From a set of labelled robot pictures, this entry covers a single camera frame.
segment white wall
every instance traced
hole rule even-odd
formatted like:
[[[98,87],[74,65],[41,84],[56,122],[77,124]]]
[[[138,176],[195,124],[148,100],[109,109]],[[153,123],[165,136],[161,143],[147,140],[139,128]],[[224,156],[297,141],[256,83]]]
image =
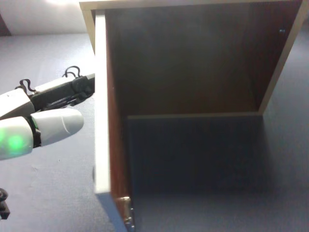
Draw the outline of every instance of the white wall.
[[[94,73],[87,34],[0,37],[0,94],[28,78],[33,87],[77,65]],[[93,194],[94,97],[77,105],[84,127],[59,143],[29,155],[0,161],[0,188],[9,192],[8,220],[1,232],[111,232]]]

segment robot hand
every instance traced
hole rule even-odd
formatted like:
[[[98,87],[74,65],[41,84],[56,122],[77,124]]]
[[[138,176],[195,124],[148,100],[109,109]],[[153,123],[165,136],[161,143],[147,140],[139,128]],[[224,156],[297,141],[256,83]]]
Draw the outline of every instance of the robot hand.
[[[68,71],[70,68],[78,70],[77,76]],[[71,66],[62,78],[34,89],[24,79],[15,90],[0,95],[0,161],[28,154],[33,148],[78,132],[84,124],[83,116],[77,110],[62,108],[85,101],[94,91],[95,75],[80,76],[80,69]],[[0,219],[7,219],[10,213],[4,201],[7,196],[0,188]]]

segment metal hinge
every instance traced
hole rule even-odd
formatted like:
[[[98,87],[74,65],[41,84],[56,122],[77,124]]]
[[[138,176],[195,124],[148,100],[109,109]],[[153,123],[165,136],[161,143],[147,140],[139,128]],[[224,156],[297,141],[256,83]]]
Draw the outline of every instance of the metal hinge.
[[[125,208],[124,223],[126,225],[127,231],[134,232],[135,231],[134,209],[132,207],[131,198],[122,197],[119,200],[121,200],[124,203],[124,208]]]

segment open door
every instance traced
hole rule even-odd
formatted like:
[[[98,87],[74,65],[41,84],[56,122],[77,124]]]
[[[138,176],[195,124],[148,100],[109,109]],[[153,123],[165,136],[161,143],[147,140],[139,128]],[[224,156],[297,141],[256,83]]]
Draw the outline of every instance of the open door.
[[[96,11],[95,193],[117,232],[134,231],[123,121],[104,11]]]

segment open cabinet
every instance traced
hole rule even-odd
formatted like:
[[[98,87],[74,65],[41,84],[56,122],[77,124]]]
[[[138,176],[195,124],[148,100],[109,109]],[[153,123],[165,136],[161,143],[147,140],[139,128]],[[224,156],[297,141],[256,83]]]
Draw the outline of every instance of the open cabinet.
[[[125,121],[262,115],[307,0],[81,2],[96,53],[95,191],[134,229]]]

